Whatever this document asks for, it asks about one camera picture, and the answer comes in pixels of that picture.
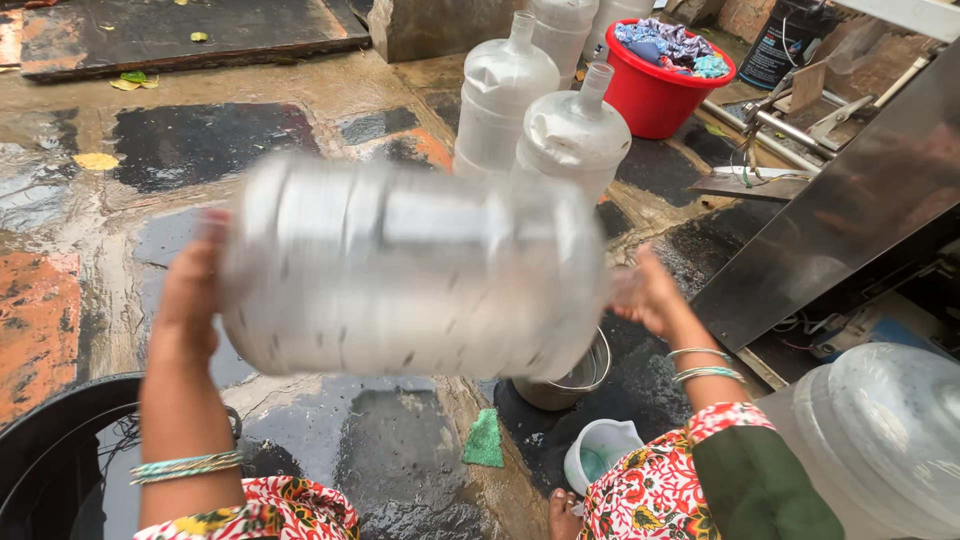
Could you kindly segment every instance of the foot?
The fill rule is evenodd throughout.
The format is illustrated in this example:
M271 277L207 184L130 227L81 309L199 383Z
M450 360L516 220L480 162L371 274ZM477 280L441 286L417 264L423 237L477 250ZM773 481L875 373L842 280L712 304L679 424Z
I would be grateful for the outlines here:
M584 518L570 511L576 503L577 494L572 491L557 489L550 495L550 540L575 540L583 530Z

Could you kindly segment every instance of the red floral fabric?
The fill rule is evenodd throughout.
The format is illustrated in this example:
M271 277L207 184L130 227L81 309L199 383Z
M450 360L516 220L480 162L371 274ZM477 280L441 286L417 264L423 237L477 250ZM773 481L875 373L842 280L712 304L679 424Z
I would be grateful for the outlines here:
M247 504L186 516L133 536L133 540L358 540L353 506L339 491L295 477L244 479Z
M625 455L587 490L580 540L716 540L692 445L730 426L773 424L752 404L709 406L686 423Z

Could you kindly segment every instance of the bangle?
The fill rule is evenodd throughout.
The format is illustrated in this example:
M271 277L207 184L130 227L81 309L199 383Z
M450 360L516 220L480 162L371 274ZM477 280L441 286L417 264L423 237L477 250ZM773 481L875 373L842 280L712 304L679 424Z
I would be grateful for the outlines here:
M710 353L711 355L720 356L721 358L723 358L724 360L726 360L728 364L730 364L730 363L733 362L732 358L730 358L730 355L728 355L727 353L721 353L720 351L717 351L717 350L715 350L715 349L701 349L701 348L699 348L699 347L695 347L695 348L693 348L693 349L680 349L679 351L673 351L673 352L667 354L666 358L667 358L668 360L672 360L672 359L676 358L677 356L682 355L682 354L684 354L684 353Z
M731 379L739 380L742 384L747 383L747 381L743 379L743 376L733 369L719 366L695 367L683 370L682 372L673 376L673 382L676 384L683 384L685 380L693 379L694 377L701 377L703 375L719 375L720 377L729 377Z
M196 475L205 475L235 467L240 463L240 454L231 450L220 454L201 455L200 457L182 457L170 461L144 463L130 469L131 485L181 479Z

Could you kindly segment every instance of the clear plastic bottle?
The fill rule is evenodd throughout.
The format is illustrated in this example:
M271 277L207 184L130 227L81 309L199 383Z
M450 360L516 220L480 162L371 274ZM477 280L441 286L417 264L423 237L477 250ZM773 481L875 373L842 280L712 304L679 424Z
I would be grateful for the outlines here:
M530 42L535 23L532 13L516 12L509 39L484 41L467 55L453 174L509 172L523 113L559 86L557 65Z
M537 18L533 43L550 55L560 70L559 90L568 90L577 73L580 52L590 33L600 0L531 0Z
M592 203L603 195L632 141L623 116L603 101L612 76L608 63L595 61L580 91L554 92L530 106L516 143L514 182L562 178Z
M568 183L271 158L234 206L224 326L268 375L557 380L608 286L590 210Z
M610 25L624 19L645 19L653 10L654 0L600 0L600 9L593 17L590 34L584 43L584 58L587 61L606 61L610 52L606 38ZM603 48L594 54L597 45L603 45Z
M958 537L960 365L952 358L866 343L756 405L849 540Z

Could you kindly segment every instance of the green sleeve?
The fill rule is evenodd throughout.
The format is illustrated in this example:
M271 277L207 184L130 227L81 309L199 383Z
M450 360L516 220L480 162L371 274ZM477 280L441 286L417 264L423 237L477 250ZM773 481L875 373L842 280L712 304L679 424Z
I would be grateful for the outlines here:
M832 540L844 537L780 435L731 426L693 447L693 465L713 523L725 540Z

